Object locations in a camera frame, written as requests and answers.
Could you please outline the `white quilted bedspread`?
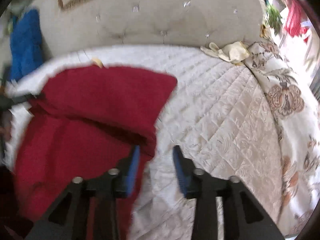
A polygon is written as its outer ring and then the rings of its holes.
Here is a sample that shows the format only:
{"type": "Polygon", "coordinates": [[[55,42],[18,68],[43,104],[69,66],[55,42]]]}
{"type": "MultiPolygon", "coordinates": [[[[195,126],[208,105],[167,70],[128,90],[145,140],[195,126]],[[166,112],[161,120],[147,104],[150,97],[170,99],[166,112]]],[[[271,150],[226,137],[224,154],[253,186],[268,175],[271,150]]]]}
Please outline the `white quilted bedspread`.
{"type": "Polygon", "coordinates": [[[112,46],[50,60],[15,85],[11,95],[38,93],[47,80],[99,59],[171,74],[177,87],[156,121],[157,147],[140,184],[129,239],[190,239],[195,202],[178,189],[172,148],[212,176],[236,175],[273,220],[281,206],[280,148],[273,116],[256,78],[245,66],[204,55],[196,48],[112,46]]]}

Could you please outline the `beige tufted headboard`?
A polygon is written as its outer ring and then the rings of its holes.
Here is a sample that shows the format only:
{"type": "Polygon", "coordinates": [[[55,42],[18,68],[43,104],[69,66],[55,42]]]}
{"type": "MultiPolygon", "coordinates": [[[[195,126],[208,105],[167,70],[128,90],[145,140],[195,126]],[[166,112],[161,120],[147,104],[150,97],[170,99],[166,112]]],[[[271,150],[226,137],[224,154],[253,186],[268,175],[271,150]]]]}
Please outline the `beige tufted headboard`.
{"type": "Polygon", "coordinates": [[[122,44],[220,47],[260,38],[264,0],[87,0],[61,9],[60,0],[33,0],[44,51],[55,57],[122,44]]]}

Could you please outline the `blue knitted cloth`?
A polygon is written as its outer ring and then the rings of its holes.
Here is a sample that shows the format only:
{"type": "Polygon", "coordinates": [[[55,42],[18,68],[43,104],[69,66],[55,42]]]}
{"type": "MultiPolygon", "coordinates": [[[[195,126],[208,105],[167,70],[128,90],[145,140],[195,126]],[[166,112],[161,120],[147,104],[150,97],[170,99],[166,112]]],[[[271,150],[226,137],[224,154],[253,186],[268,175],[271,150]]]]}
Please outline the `blue knitted cloth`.
{"type": "Polygon", "coordinates": [[[37,9],[30,9],[15,24],[10,35],[10,80],[19,81],[43,64],[42,34],[37,9]]]}

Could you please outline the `floral patterned blanket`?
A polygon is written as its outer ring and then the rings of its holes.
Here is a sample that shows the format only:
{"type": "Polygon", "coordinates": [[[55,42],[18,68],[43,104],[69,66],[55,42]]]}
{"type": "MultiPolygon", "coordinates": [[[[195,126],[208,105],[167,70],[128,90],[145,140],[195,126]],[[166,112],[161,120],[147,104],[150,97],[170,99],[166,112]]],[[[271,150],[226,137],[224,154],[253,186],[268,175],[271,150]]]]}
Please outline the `floral patterned blanket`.
{"type": "Polygon", "coordinates": [[[308,84],[287,65],[268,30],[247,48],[244,64],[253,72],[272,112],[282,165],[284,236],[299,234],[319,201],[319,103],[308,84]]]}

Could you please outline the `yellow garment label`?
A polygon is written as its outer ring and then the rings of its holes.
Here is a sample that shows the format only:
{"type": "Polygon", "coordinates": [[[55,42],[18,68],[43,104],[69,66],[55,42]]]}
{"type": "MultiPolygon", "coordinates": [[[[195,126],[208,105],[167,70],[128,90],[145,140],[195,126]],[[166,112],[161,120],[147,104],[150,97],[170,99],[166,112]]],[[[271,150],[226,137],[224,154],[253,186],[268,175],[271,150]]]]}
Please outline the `yellow garment label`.
{"type": "Polygon", "coordinates": [[[100,59],[92,58],[92,63],[98,66],[99,68],[104,68],[104,65],[100,59]]]}

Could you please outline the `cream crumpled cloth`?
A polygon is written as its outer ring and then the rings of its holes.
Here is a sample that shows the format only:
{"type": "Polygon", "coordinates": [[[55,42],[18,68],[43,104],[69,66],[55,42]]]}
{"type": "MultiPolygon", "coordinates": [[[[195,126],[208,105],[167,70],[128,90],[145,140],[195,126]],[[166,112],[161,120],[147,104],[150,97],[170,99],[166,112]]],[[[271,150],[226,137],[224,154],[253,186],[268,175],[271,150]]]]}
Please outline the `cream crumpled cloth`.
{"type": "Polygon", "coordinates": [[[200,50],[208,56],[219,58],[232,64],[241,64],[242,61],[250,56],[249,51],[241,41],[228,44],[223,48],[219,48],[214,42],[210,42],[208,48],[201,46],[200,50]]]}

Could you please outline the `red hanging garment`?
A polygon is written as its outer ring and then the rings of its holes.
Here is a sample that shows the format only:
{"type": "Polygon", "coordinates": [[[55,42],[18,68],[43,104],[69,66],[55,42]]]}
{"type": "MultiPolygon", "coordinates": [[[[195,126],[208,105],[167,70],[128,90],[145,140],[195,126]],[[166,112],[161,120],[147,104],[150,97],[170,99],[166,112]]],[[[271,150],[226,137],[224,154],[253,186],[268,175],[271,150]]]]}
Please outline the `red hanging garment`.
{"type": "Polygon", "coordinates": [[[284,25],[284,30],[291,37],[305,35],[309,28],[301,26],[302,21],[306,18],[306,14],[302,7],[297,0],[286,0],[286,6],[289,12],[284,25]]]}

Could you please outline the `dark red garment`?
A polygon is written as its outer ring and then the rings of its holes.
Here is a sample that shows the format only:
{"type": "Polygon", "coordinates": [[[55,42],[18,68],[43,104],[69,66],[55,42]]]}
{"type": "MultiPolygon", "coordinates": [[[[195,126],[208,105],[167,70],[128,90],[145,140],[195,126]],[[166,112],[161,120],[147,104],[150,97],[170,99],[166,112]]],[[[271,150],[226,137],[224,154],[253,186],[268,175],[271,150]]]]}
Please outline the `dark red garment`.
{"type": "Polygon", "coordinates": [[[155,155],[156,120],[176,85],[174,76],[128,66],[91,65],[50,78],[43,97],[31,102],[33,116],[17,152],[21,214],[38,220],[74,177],[100,176],[138,145],[135,189],[118,203],[125,238],[144,166],[155,155]]]}

